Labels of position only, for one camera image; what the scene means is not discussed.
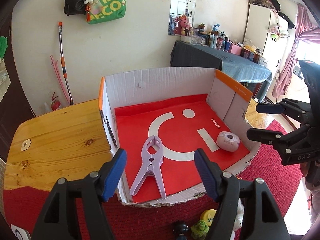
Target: pink box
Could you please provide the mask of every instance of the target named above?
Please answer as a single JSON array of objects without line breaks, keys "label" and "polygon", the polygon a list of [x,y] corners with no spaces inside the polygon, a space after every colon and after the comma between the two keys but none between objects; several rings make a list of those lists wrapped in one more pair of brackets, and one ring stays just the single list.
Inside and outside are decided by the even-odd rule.
[{"label": "pink box", "polygon": [[236,55],[241,55],[242,48],[238,45],[232,44],[228,52]]}]

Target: mirror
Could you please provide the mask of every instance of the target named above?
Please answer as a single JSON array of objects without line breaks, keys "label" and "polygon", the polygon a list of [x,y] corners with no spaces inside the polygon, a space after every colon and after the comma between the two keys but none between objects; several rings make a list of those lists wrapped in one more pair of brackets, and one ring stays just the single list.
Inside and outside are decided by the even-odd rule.
[{"label": "mirror", "polygon": [[195,9],[196,0],[171,0],[168,35],[180,35],[182,28],[192,27]]}]

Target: yellow round toy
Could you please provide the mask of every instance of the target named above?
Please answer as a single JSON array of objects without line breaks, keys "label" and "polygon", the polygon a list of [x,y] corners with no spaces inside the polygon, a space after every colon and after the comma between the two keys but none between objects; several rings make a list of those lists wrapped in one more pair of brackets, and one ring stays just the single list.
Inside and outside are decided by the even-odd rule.
[{"label": "yellow round toy", "polygon": [[200,220],[204,220],[206,224],[210,227],[212,224],[213,218],[216,215],[216,212],[217,211],[215,209],[206,210],[201,214]]}]

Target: wood grain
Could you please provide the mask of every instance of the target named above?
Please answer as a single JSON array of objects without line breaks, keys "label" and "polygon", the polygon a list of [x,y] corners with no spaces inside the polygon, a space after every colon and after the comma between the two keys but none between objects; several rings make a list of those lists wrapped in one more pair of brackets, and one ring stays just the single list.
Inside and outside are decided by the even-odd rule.
[{"label": "wood grain", "polygon": [[[252,100],[246,118],[253,127],[264,129],[273,118],[258,114],[256,105]],[[27,139],[31,146],[22,152]],[[20,125],[10,147],[4,189],[30,186],[50,191],[57,179],[82,179],[110,159],[98,100],[69,106]]]}]

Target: black figurine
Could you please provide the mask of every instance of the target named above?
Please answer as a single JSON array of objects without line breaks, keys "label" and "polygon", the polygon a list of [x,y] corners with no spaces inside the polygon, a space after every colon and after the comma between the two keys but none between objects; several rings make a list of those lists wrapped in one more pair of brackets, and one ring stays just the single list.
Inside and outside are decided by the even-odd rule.
[{"label": "black figurine", "polygon": [[177,221],[173,226],[173,233],[178,236],[176,240],[187,240],[184,234],[189,231],[188,225],[184,221]]}]

